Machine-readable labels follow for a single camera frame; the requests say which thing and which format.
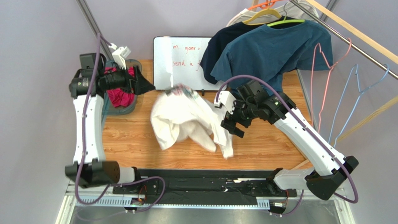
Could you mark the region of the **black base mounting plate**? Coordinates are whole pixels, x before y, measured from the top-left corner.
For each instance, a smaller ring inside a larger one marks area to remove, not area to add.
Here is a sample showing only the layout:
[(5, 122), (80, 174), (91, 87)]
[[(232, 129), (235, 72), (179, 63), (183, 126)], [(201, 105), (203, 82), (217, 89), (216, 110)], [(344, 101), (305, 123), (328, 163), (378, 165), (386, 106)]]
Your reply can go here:
[(140, 169), (142, 179), (159, 176), (137, 185), (114, 187), (113, 194), (139, 195), (145, 202), (172, 205), (256, 205), (258, 197), (284, 201), (296, 198), (296, 190), (280, 190), (267, 178), (269, 170)]

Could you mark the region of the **navy hanging t-shirt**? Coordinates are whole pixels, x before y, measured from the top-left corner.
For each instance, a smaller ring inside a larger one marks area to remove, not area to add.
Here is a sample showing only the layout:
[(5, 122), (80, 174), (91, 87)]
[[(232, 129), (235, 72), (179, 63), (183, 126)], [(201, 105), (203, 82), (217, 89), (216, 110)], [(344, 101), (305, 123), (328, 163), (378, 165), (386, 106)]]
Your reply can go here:
[(246, 25), (243, 22), (239, 22), (221, 29), (210, 39), (199, 63), (203, 70), (204, 79), (208, 83), (217, 84), (218, 82), (213, 76), (211, 76), (211, 71), (213, 70), (225, 47), (234, 39), (260, 26), (262, 26), (262, 24)]

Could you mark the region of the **aluminium rail frame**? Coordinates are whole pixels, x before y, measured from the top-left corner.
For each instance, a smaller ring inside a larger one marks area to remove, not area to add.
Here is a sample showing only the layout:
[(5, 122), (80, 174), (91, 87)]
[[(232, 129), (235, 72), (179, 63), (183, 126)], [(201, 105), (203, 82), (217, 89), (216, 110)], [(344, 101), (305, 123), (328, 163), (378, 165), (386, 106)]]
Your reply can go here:
[(79, 189), (70, 184), (56, 222), (72, 220), (76, 206), (120, 207), (123, 213), (144, 212), (145, 208), (197, 208), (230, 210), (264, 210), (270, 216), (291, 216), (305, 201), (314, 202), (316, 209), (326, 204), (309, 191), (269, 190), (264, 178), (221, 177), (145, 177), (138, 184), (120, 184), (106, 189)]

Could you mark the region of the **white floral print t-shirt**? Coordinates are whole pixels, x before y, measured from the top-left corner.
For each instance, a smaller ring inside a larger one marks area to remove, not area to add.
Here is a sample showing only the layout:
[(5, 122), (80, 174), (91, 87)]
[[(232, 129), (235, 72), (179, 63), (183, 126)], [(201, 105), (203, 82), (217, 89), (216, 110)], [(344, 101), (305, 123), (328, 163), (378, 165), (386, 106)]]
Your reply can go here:
[(234, 156), (234, 150), (232, 135), (221, 127), (226, 112), (190, 87), (179, 84), (158, 95), (150, 122), (162, 150), (190, 138), (209, 152), (219, 147), (228, 159)]

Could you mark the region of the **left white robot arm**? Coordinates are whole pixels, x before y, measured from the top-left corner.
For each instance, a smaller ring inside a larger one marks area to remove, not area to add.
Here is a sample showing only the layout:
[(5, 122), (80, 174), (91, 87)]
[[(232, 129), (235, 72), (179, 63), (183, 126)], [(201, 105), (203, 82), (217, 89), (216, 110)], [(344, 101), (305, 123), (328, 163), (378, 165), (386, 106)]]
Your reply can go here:
[(155, 89), (138, 65), (128, 68), (126, 57), (113, 53), (112, 66), (106, 69), (103, 54), (81, 54), (79, 69), (69, 84), (76, 113), (76, 150), (65, 175), (82, 188), (134, 182), (138, 171), (106, 160), (102, 142), (102, 110), (107, 91), (120, 89), (142, 95)]

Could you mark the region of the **yellow plastic hanger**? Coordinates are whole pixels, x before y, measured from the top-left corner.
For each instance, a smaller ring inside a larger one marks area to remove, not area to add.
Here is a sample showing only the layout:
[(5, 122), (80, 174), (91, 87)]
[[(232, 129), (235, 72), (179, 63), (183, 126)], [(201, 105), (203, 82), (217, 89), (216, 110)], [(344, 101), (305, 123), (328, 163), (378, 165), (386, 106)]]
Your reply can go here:
[(243, 24), (249, 25), (251, 22), (255, 21), (257, 18), (259, 18), (261, 16), (265, 16), (265, 15), (272, 15), (272, 16), (276, 17), (277, 19), (280, 19), (282, 17), (282, 15), (277, 10), (272, 9), (272, 8), (267, 8), (267, 9), (263, 9), (263, 10), (257, 12), (250, 19), (243, 21)]

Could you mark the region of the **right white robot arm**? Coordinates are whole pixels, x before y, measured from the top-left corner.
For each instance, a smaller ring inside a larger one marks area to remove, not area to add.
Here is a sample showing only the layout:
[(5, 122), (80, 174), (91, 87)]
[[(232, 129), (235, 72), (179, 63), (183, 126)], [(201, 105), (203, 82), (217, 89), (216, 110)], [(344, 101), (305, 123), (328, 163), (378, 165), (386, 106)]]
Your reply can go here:
[(312, 163), (302, 170), (277, 168), (267, 179), (277, 190), (308, 190), (321, 200), (337, 195), (336, 190), (358, 166), (353, 156), (344, 156), (324, 140), (307, 122), (295, 103), (284, 93), (269, 95), (258, 80), (251, 80), (238, 88), (239, 98), (229, 91), (218, 91), (214, 106), (226, 109), (221, 126), (232, 135), (243, 138), (245, 128), (254, 119), (274, 125)]

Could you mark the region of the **translucent teal plastic basket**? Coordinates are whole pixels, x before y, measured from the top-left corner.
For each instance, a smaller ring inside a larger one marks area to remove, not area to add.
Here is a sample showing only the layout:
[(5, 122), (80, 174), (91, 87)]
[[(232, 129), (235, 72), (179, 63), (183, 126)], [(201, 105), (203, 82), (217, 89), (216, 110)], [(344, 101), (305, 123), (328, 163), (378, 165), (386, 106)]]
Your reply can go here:
[[(142, 71), (142, 64), (139, 61), (133, 60), (133, 59), (128, 59), (127, 62), (131, 63), (132, 66), (138, 65), (139, 69)], [(106, 67), (116, 67), (113, 60), (108, 60), (105, 65), (106, 65)], [(118, 115), (126, 115), (126, 114), (131, 113), (135, 109), (136, 101), (137, 101), (137, 97), (135, 97), (135, 100), (133, 101), (133, 103), (127, 107), (122, 107), (122, 106), (114, 107), (108, 97), (107, 92), (106, 92), (104, 95), (104, 105), (103, 105), (103, 109), (102, 109), (103, 118), (105, 116), (118, 116)]]

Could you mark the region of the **white whiteboard with red writing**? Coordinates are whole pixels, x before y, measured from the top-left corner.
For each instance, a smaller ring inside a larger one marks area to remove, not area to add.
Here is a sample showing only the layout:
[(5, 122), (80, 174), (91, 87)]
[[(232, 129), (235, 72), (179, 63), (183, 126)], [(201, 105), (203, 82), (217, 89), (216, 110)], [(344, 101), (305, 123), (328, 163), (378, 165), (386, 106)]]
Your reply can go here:
[(200, 66), (210, 37), (157, 36), (153, 39), (153, 85), (156, 90), (184, 84), (196, 91), (218, 91), (222, 81), (205, 80)]

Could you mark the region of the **beige hanging t-shirt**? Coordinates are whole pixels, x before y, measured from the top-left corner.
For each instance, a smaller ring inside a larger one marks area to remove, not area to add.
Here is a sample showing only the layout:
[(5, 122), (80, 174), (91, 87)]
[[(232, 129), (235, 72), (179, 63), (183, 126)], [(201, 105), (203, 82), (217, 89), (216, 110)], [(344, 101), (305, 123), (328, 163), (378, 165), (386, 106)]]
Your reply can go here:
[[(312, 6), (305, 0), (298, 0), (297, 2), (300, 6), (305, 8), (308, 12), (310, 12), (311, 14), (313, 14), (319, 18), (318, 11), (314, 6)], [(280, 13), (282, 16), (288, 16), (288, 17), (291, 17), (294, 19), (314, 21), (314, 19), (311, 16), (306, 14), (304, 11), (299, 9), (296, 5), (294, 5), (291, 2), (287, 2), (287, 3), (283, 4), (282, 6), (275, 8), (275, 10), (278, 11), (278, 13)], [(228, 22), (226, 27), (229, 27), (236, 23), (244, 22), (248, 19), (251, 19), (256, 13), (257, 12), (252, 11), (252, 10), (243, 9), (241, 12), (239, 12), (236, 16), (234, 16)], [(277, 18), (275, 16), (268, 14), (268, 15), (262, 15), (262, 16), (256, 18), (253, 22), (264, 24), (264, 23), (274, 22), (276, 20), (277, 20)]]

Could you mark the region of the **orange plastic hanger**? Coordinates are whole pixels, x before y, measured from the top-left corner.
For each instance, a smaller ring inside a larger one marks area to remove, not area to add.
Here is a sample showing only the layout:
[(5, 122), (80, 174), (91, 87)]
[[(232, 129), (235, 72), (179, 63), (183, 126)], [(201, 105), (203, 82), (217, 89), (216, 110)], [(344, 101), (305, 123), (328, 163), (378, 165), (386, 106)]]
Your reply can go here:
[(256, 11), (257, 8), (260, 9), (267, 9), (269, 7), (273, 7), (276, 2), (279, 2), (281, 0), (264, 0), (263, 2), (260, 2), (259, 0), (253, 0), (251, 7), (248, 8), (249, 11)]

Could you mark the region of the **green plastic hanger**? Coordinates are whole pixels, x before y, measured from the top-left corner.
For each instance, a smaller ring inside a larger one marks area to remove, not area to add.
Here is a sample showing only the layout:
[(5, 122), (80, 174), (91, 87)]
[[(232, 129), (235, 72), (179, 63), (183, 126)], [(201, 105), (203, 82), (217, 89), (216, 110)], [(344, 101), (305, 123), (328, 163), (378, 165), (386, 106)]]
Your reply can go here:
[(274, 26), (283, 25), (283, 24), (289, 24), (289, 23), (304, 23), (305, 22), (305, 20), (303, 20), (303, 19), (287, 20), (286, 18), (287, 18), (288, 14), (287, 14), (287, 12), (285, 10), (284, 10), (284, 14), (285, 14), (285, 17), (284, 17), (283, 20), (275, 21), (275, 22), (272, 22), (272, 23), (268, 23), (267, 26), (268, 27), (274, 27)]

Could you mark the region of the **metal clothes rail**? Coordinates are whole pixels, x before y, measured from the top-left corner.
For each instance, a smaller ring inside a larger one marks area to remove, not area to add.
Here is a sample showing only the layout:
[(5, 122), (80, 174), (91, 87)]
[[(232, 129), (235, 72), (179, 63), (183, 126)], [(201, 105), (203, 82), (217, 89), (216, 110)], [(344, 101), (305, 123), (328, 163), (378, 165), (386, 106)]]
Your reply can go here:
[[(303, 8), (302, 6), (300, 6), (298, 4), (298, 2), (296, 0), (291, 0), (291, 3), (293, 3), (294, 5), (296, 5), (299, 9), (301, 9), (302, 11), (304, 11), (306, 14), (308, 14), (309, 16), (311, 16), (315, 21), (317, 21), (321, 26), (323, 26), (324, 28), (326, 28), (328, 31), (330, 31), (333, 35), (335, 35), (336, 37), (338, 37), (341, 41), (345, 42), (346, 44), (351, 44), (351, 47), (357, 51), (359, 54), (361, 54), (362, 56), (364, 56), (366, 59), (368, 59), (369, 61), (371, 61), (373, 64), (375, 64), (377, 67), (383, 69), (384, 71), (386, 71), (386, 67), (380, 63), (378, 60), (376, 60), (374, 57), (372, 57), (371, 55), (369, 55), (368, 53), (366, 53), (364, 50), (362, 50), (360, 47), (358, 47), (357, 45), (355, 45), (354, 43), (350, 42), (348, 40), (347, 37), (345, 37), (344, 35), (342, 35), (341, 33), (339, 33), (337, 30), (335, 30), (333, 27), (331, 27), (330, 25), (328, 25), (326, 22), (324, 22), (323, 20), (321, 20), (320, 18), (316, 17), (315, 15), (311, 14), (310, 12), (308, 12), (305, 8)], [(390, 59), (392, 62), (397, 63), (398, 62), (398, 56), (395, 55), (394, 53), (392, 53), (390, 50), (388, 50), (387, 48), (385, 48), (384, 46), (382, 46), (381, 44), (377, 43), (376, 41), (374, 41), (373, 39), (371, 39), (370, 37), (368, 37), (367, 35), (365, 35), (363, 32), (361, 32), (360, 30), (358, 30), (357, 28), (355, 28), (354, 26), (352, 26), (351, 24), (349, 24), (348, 22), (346, 22), (345, 20), (343, 20), (342, 18), (340, 18), (339, 16), (337, 16), (336, 14), (334, 14), (333, 12), (331, 12), (330, 10), (326, 9), (324, 6), (322, 6), (320, 3), (314, 1), (314, 0), (308, 0), (307, 1), (309, 4), (311, 4), (312, 6), (314, 6), (316, 9), (318, 9), (319, 11), (321, 11), (324, 15), (326, 15), (329, 19), (333, 20), (334, 22), (336, 22), (337, 24), (339, 24), (340, 26), (342, 26), (344, 29), (346, 29), (348, 32), (350, 32), (351, 34), (353, 34), (354, 36), (356, 36), (357, 38), (359, 38), (360, 40), (362, 40), (363, 42), (365, 42), (367, 45), (369, 45), (370, 47), (372, 47), (374, 50), (376, 50), (377, 52), (379, 52), (380, 54), (382, 54), (383, 56), (387, 57), (388, 59)], [(388, 74), (393, 77), (394, 79), (398, 78), (398, 75), (393, 72), (391, 69), (388, 72)]]

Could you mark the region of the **teal blue hanging t-shirt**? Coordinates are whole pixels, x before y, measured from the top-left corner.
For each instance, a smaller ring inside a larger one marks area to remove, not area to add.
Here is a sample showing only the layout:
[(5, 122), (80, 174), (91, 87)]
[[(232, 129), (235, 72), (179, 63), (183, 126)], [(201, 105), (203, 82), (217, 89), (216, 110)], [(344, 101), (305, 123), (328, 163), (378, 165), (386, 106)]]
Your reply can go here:
[(284, 73), (324, 71), (332, 64), (331, 35), (318, 23), (305, 21), (285, 28), (262, 25), (228, 43), (210, 77), (218, 82), (251, 75), (280, 92)]

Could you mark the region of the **magenta crumpled cloth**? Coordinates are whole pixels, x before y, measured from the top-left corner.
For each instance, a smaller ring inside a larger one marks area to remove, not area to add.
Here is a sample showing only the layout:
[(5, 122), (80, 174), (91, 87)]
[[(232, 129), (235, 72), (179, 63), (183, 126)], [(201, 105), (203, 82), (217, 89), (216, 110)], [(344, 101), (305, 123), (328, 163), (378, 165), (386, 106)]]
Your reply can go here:
[[(116, 71), (116, 68), (114, 67), (106, 67), (105, 72), (111, 72), (111, 71)], [(135, 72), (133, 70), (133, 67), (130, 67), (128, 69), (128, 73), (134, 77)], [(120, 88), (119, 89), (114, 89), (114, 90), (108, 90), (107, 91), (108, 97), (114, 107), (127, 107), (133, 103), (135, 100), (135, 95), (133, 93), (126, 93), (122, 91)]]

